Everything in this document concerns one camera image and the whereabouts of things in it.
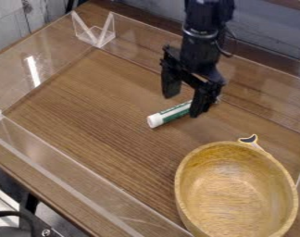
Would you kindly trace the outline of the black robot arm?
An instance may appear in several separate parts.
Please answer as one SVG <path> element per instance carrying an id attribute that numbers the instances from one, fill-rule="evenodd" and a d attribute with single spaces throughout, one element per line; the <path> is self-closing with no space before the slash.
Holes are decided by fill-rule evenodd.
<path id="1" fill-rule="evenodd" d="M 234 54 L 223 49 L 225 35 L 235 37 L 226 23 L 233 19 L 234 0 L 185 0 L 182 44 L 165 44 L 161 59 L 161 89 L 166 98 L 181 92 L 181 84 L 193 89 L 190 116 L 197 118 L 217 102 L 225 78 L 217 69 L 221 56 Z"/>

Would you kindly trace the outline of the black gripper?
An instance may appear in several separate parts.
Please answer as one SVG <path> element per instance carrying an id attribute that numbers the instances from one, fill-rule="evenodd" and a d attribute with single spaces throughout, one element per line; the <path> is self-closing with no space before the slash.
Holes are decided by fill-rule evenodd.
<path id="1" fill-rule="evenodd" d="M 201 32 L 183 30 L 181 47 L 170 44 L 162 47 L 162 94 L 169 99 L 179 94 L 182 82 L 190 85 L 194 89 L 191 118 L 209 111 L 225 86 L 225 78 L 217 69 L 221 55 L 225 54 L 225 31 L 226 28 Z"/>

